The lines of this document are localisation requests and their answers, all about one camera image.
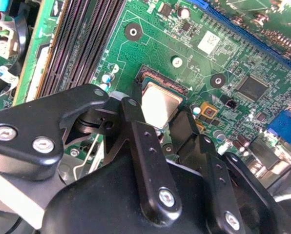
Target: yellow component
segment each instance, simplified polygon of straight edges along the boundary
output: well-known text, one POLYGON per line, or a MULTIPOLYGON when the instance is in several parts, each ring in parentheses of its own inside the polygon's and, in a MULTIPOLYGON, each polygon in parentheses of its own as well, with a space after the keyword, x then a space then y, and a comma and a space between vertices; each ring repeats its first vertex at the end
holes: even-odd
POLYGON ((204 131, 205 127, 200 122, 195 122, 195 123, 200 133, 204 131))
POLYGON ((201 115, 207 118, 214 118, 218 113, 218 110, 216 109, 216 107, 207 103, 206 101, 202 103, 200 108, 201 108, 201 115))

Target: square chip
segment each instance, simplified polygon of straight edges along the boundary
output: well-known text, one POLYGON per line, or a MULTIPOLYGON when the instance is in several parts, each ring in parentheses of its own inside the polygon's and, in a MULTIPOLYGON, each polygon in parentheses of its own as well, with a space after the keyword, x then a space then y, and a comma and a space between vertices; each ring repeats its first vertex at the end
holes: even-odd
POLYGON ((268 89, 268 86, 263 82, 247 77, 237 89, 239 93, 251 101, 257 101, 268 89))
POLYGON ((172 11, 171 6, 162 2, 162 4, 160 5, 160 8, 159 8, 159 12, 163 16, 168 17, 170 15, 171 11, 172 11))
POLYGON ((189 31, 190 27, 191 27, 191 24, 189 24, 188 22, 185 22, 185 24, 183 25, 183 30, 187 32, 189 31))

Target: blue pcie slot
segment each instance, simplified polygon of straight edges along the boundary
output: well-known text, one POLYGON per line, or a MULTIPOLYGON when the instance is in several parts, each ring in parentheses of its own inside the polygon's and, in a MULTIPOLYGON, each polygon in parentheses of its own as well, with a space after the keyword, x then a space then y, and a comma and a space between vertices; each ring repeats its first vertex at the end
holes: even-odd
POLYGON ((204 2, 203 0, 188 0, 189 2, 192 2, 193 4, 197 5, 201 10, 203 10, 205 13, 219 21, 221 24, 229 28, 231 31, 234 31, 235 33, 241 35, 245 39, 249 40, 251 43, 253 43, 258 49, 264 51, 266 54, 273 57, 276 61, 283 64, 287 68, 291 70, 291 62, 285 58, 283 58, 279 53, 265 45, 263 42, 261 42, 259 39, 245 31, 244 29, 240 28, 239 26, 233 24, 228 18, 220 14, 218 11, 214 10, 209 6, 207 2, 204 2))

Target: screw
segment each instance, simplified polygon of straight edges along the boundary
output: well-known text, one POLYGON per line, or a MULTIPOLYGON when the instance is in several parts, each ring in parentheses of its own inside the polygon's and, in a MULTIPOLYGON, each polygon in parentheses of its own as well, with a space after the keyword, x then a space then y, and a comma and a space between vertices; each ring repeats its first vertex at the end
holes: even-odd
POLYGON ((0 127, 0 140, 9 141, 14 139, 17 136, 17 131, 9 126, 0 127))
POLYGON ((72 157, 77 157, 79 155, 79 150, 78 149, 71 149, 71 151, 69 152, 69 154, 72 157))
POLYGON ((136 101, 133 100, 133 99, 129 99, 128 102, 129 102, 131 105, 133 105, 133 106, 137 106, 136 101))
POLYGON ((95 90, 95 94, 98 95, 98 96, 101 96, 101 97, 103 96, 102 91, 99 90, 99 89, 96 89, 96 90, 95 90))
POLYGON ((175 198, 173 194, 167 189, 161 189, 159 191, 159 198, 161 202, 167 207, 172 207, 175 204, 175 198))
POLYGON ((205 140, 207 143, 211 143, 211 142, 212 142, 212 141, 211 141, 207 136, 204 137, 204 140, 205 140))
POLYGON ((47 137, 39 137, 33 141, 33 148, 39 153, 47 154, 54 149, 54 143, 47 137))
POLYGON ((229 211, 226 212, 225 218, 227 223, 236 231, 240 229, 240 223, 238 219, 229 211))

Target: sticker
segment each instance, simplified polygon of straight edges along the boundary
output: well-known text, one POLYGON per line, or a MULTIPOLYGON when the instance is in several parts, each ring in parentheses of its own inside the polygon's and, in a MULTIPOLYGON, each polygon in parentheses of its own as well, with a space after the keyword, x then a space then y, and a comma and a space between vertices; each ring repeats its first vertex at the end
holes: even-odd
POLYGON ((220 38, 218 36, 207 31, 203 39, 200 41, 198 48, 209 55, 215 49, 219 41, 220 38))

